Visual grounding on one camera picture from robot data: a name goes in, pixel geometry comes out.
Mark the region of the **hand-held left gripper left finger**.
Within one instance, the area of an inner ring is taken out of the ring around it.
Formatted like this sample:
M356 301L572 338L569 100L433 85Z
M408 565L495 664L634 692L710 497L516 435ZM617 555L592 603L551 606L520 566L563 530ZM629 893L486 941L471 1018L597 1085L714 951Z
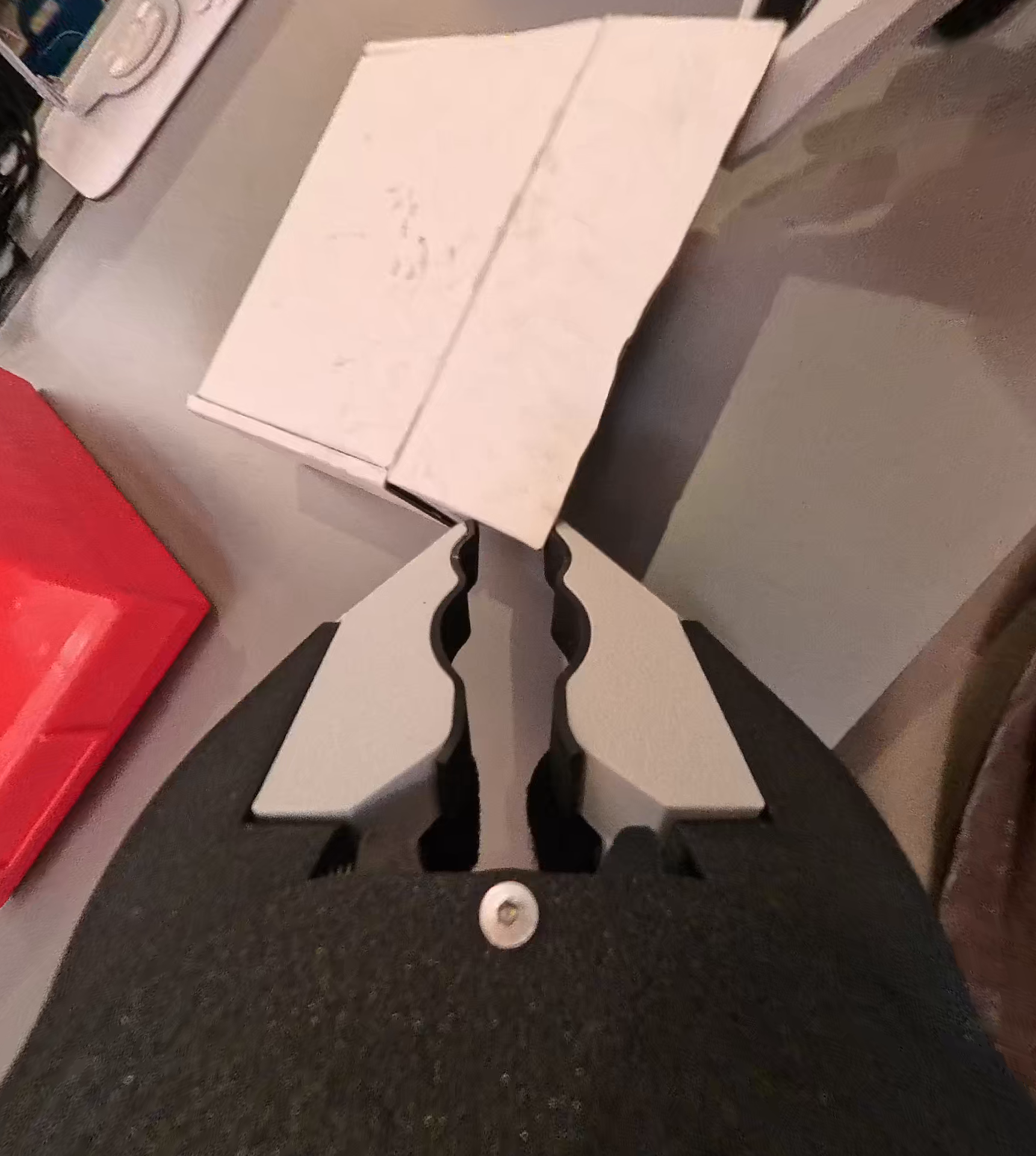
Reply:
M449 529L339 622L250 806L323 821L357 870L460 873L481 851L465 682L474 523Z

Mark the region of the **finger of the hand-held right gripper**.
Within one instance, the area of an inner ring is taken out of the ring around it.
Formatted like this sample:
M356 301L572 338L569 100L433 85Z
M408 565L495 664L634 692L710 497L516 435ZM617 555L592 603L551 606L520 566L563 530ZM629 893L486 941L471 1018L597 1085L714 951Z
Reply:
M780 40L733 138L735 166L779 138L798 114L938 18L937 1L822 1Z

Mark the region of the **printed instruction sheet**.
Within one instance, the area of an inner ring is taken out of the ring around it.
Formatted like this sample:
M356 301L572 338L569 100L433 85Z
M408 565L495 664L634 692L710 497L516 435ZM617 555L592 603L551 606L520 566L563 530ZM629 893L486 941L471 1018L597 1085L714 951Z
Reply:
M0 1L0 37L35 76L59 82L106 8L106 1Z

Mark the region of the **person's brown clothing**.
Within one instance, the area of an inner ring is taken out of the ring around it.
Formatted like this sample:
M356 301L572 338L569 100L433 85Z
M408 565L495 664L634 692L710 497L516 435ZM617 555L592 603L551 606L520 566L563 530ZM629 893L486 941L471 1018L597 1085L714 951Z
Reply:
M982 593L931 882L982 1023L1036 1099L1036 527Z

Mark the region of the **white cardboard mailer box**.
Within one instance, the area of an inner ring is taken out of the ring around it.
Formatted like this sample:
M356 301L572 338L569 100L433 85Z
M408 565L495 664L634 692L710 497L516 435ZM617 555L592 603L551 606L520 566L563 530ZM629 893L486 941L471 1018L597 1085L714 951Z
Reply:
M368 44L190 410L541 548L783 38L606 15Z

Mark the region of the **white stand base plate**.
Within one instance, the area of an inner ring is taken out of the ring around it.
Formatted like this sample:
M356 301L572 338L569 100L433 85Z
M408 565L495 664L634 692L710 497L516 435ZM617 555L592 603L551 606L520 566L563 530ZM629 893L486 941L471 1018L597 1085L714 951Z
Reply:
M45 103L40 158L89 200L140 157L240 1L106 2Z

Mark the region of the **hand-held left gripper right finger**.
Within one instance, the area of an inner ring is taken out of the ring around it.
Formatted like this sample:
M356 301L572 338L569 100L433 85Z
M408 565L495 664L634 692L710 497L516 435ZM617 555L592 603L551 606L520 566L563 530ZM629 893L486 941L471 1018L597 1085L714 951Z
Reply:
M593 873L626 830L749 821L765 801L684 624L574 528L543 547L564 661L527 788L539 870Z

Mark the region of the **grey desk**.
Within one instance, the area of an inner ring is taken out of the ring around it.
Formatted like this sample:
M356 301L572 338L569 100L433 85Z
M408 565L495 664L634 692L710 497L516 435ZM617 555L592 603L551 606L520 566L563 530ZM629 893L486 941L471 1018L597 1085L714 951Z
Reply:
M0 328L215 613L0 909L0 1081L166 773L437 535L197 417L206 368L370 40L697 2L249 2ZM716 177L567 519L848 736L1036 523L1036 2L908 40Z

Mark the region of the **red plastic bin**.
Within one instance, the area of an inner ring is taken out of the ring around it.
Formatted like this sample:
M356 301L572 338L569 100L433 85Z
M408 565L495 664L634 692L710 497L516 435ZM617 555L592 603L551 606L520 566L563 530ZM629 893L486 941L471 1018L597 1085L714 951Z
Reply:
M0 368L0 906L209 609L49 401Z

